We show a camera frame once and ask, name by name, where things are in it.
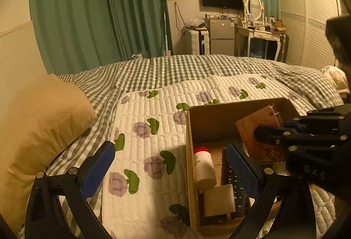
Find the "black TV remote control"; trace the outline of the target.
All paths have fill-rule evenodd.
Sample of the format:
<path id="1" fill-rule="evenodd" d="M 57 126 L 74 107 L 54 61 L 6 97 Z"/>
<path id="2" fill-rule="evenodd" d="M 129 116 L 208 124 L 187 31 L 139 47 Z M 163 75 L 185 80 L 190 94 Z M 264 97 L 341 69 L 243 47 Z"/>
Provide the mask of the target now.
<path id="1" fill-rule="evenodd" d="M 230 214 L 231 219 L 245 217 L 251 208 L 251 202 L 227 161 L 225 149 L 222 150 L 221 184 L 231 184 L 233 187 L 236 211 Z"/>

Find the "silver white rounded box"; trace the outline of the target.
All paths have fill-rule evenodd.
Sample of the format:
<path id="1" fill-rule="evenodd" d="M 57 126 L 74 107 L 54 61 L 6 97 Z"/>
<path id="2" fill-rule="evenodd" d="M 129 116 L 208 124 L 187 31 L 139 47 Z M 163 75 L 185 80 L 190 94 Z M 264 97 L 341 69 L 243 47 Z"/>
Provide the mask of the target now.
<path id="1" fill-rule="evenodd" d="M 236 204 L 232 184 L 214 187 L 203 193 L 203 213 L 205 217 L 234 212 L 236 212 Z"/>

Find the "white bottle red cap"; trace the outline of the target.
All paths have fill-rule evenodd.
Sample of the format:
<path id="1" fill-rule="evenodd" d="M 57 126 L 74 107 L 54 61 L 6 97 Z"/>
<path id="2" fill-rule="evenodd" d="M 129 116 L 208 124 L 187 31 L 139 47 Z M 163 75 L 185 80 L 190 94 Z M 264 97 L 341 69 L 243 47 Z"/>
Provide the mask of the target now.
<path id="1" fill-rule="evenodd" d="M 217 184 L 211 153 L 206 147 L 194 149 L 195 185 L 200 191 L 207 191 Z"/>

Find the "white crumpled cloth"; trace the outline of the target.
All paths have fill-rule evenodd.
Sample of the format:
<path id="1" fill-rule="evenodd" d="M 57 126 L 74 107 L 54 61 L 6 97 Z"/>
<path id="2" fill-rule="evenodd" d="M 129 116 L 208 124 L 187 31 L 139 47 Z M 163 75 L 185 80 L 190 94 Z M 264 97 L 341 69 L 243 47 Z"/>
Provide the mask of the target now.
<path id="1" fill-rule="evenodd" d="M 350 94 L 346 74 L 335 66 L 325 66 L 321 69 L 321 73 L 327 78 L 329 83 L 337 90 L 339 94 Z"/>

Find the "brown cardboard box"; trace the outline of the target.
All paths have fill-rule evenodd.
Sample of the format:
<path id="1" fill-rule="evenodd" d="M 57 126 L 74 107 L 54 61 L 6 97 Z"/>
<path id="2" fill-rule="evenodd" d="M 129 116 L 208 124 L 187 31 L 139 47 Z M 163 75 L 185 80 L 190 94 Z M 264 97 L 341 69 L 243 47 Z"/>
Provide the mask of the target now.
<path id="1" fill-rule="evenodd" d="M 192 230 L 205 238 L 227 238 L 241 223 L 237 218 L 227 222 L 217 222 L 203 215 L 203 199 L 198 196 L 195 186 L 194 148 L 206 147 L 215 165 L 217 184 L 221 183 L 222 151 L 232 142 L 241 142 L 236 122 L 261 108 L 273 105 L 283 121 L 306 114 L 298 111 L 286 98 L 273 98 L 243 102 L 208 104 L 191 107 L 187 112 L 186 162 L 187 194 L 189 200 L 190 225 Z"/>

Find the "tan pillow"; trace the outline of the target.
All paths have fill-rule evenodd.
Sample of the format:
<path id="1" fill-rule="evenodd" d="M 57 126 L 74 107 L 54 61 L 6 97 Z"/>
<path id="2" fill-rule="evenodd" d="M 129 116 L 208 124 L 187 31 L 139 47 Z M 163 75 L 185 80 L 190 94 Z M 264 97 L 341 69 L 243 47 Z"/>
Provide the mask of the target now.
<path id="1" fill-rule="evenodd" d="M 1 215 L 14 234 L 25 222 L 37 173 L 46 171 L 95 118 L 84 92 L 53 74 L 13 97 L 1 120 Z"/>

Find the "white floral quilted mat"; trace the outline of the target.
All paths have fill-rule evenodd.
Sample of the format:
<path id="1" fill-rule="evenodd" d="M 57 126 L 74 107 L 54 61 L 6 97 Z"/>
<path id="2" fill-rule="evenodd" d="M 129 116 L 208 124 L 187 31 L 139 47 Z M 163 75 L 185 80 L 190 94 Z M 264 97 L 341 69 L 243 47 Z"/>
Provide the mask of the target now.
<path id="1" fill-rule="evenodd" d="M 286 98 L 298 110 L 340 105 L 323 76 L 289 83 L 260 75 L 210 76 L 153 91 L 130 92 L 117 104 L 115 158 L 103 182 L 102 224 L 113 238 L 205 238 L 189 220 L 186 116 L 191 107 Z"/>

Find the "white dressing table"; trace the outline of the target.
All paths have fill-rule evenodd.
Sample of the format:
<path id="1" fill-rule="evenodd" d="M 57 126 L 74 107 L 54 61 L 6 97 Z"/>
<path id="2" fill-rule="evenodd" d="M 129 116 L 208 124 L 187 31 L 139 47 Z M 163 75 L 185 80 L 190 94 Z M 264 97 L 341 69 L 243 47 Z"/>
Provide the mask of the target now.
<path id="1" fill-rule="evenodd" d="M 281 34 L 277 32 L 266 31 L 266 30 L 263 31 L 263 30 L 257 30 L 257 29 L 249 29 L 241 26 L 238 26 L 237 29 L 240 35 L 245 36 L 247 38 L 247 49 L 246 49 L 247 57 L 250 57 L 252 39 L 264 40 L 266 42 L 274 41 L 277 43 L 277 49 L 274 56 L 274 61 L 277 61 L 278 56 L 280 54 L 280 49 L 281 49 L 281 41 L 280 41 Z"/>

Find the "white louvred wardrobe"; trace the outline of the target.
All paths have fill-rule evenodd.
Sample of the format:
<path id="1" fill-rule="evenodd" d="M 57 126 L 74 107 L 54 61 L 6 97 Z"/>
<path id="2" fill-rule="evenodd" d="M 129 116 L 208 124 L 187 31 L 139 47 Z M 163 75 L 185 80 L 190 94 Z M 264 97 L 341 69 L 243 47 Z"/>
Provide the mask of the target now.
<path id="1" fill-rule="evenodd" d="M 327 20 L 341 15 L 340 0 L 280 0 L 289 37 L 286 63 L 322 69 L 337 64 L 325 35 Z"/>

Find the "silver mini fridge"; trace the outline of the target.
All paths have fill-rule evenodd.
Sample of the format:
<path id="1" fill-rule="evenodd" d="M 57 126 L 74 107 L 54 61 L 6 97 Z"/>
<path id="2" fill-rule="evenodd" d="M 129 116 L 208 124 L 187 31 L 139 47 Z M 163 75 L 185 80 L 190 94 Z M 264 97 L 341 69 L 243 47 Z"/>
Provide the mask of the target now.
<path id="1" fill-rule="evenodd" d="M 234 24 L 229 19 L 207 19 L 211 54 L 234 56 Z"/>

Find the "white suitcase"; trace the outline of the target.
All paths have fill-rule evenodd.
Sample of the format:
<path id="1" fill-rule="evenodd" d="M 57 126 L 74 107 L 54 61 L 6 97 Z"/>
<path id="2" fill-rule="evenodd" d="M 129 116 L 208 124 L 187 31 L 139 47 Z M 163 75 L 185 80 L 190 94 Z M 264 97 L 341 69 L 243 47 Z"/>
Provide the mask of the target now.
<path id="1" fill-rule="evenodd" d="M 210 35 L 207 30 L 188 30 L 184 38 L 186 54 L 210 55 Z"/>

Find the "white oval vanity mirror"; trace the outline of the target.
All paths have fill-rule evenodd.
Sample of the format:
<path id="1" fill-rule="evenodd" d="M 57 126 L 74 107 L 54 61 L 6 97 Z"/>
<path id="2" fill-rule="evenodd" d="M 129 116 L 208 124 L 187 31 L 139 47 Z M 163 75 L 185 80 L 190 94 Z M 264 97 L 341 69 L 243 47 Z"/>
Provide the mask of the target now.
<path id="1" fill-rule="evenodd" d="M 245 15 L 250 21 L 259 21 L 264 14 L 264 6 L 261 0 L 245 0 Z"/>

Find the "grey checked bed cover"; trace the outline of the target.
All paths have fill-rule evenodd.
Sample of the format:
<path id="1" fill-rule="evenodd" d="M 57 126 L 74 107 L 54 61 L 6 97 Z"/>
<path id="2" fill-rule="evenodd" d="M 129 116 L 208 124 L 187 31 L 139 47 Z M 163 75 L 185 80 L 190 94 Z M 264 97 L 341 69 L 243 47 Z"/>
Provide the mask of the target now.
<path id="1" fill-rule="evenodd" d="M 61 76 L 63 81 L 73 83 L 84 92 L 96 110 L 97 119 L 90 130 L 54 160 L 47 170 L 48 175 L 63 174 L 71 167 L 78 167 L 87 157 L 94 154 L 104 141 L 114 142 L 111 132 L 117 104 L 125 94 L 153 91 L 164 86 L 188 80 L 202 80 L 210 76 L 242 74 L 260 74 L 279 79 L 282 83 L 289 83 L 294 77 L 323 75 L 317 69 L 270 60 L 226 55 L 176 55 L 123 61 L 74 75 Z M 88 201 L 101 221 L 102 188 L 103 183 L 94 197 Z"/>

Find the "green curtain left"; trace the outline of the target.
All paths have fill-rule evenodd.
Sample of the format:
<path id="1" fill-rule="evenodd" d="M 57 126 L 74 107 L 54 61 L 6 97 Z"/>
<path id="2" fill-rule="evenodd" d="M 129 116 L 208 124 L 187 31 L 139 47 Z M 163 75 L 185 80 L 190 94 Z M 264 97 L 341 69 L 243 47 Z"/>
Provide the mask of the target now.
<path id="1" fill-rule="evenodd" d="M 66 75 L 172 51 L 167 0 L 29 0 L 48 73 Z"/>

